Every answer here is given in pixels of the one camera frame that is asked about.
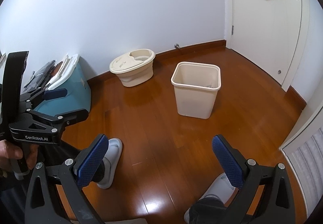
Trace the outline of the person left hand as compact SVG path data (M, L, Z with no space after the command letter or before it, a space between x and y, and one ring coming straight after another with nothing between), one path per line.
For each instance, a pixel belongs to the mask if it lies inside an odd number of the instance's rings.
M33 169L37 163L38 145L29 145L29 154L26 156L26 163L29 169ZM10 159L22 159L23 151L18 146L12 143L1 140L0 143L0 158L1 158L1 169L5 171L11 171Z

